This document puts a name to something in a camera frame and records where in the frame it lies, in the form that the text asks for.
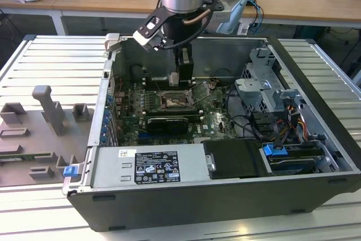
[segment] aluminum profile table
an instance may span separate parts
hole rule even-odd
[[[64,107],[70,99],[96,100],[100,81],[97,67],[107,59],[100,46],[103,41],[104,37],[37,36],[33,41],[22,42],[0,73],[1,91],[12,88],[11,92],[2,92],[1,98],[11,101],[22,96],[26,100],[31,95],[27,87],[51,76],[54,95]],[[317,45],[303,40],[280,41],[343,124],[351,133],[358,133],[361,128],[356,128],[357,121],[351,122],[361,117],[357,87]],[[285,72],[282,74],[290,83]],[[25,107],[37,109],[39,105],[31,102]],[[0,240],[361,239],[361,190],[338,195],[308,214],[96,233],[61,193],[61,186],[45,185],[41,189],[32,186],[23,191],[15,187],[0,188]]]
[[[103,36],[36,36],[23,41],[0,72],[0,107],[21,102],[25,110],[41,109],[32,90],[51,85],[51,96],[63,109],[75,103],[94,108],[107,57]]]

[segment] desk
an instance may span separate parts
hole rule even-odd
[[[319,25],[325,27],[361,27],[361,0],[257,0],[265,11],[264,23]],[[145,18],[157,0],[40,0],[21,4],[0,0],[0,8],[9,14],[51,16],[58,35],[66,35],[63,16]],[[253,18],[247,7],[244,18]]]

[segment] power supply label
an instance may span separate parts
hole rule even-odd
[[[135,154],[134,182],[137,185],[180,181],[177,152],[138,152]]]

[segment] blue drive latch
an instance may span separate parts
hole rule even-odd
[[[266,156],[268,155],[287,155],[287,150],[285,147],[283,147],[282,149],[275,149],[273,147],[273,144],[267,144],[263,147],[263,151],[265,152]]]
[[[64,168],[64,177],[78,177],[79,166],[66,166]]]

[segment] blue cable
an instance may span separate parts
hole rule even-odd
[[[260,26],[261,26],[261,19],[262,19],[262,13],[261,10],[259,9],[258,5],[256,3],[254,3],[252,0],[248,0],[257,10],[258,12],[258,26],[256,28],[256,30],[254,31],[253,35],[256,35],[257,31],[259,30]]]

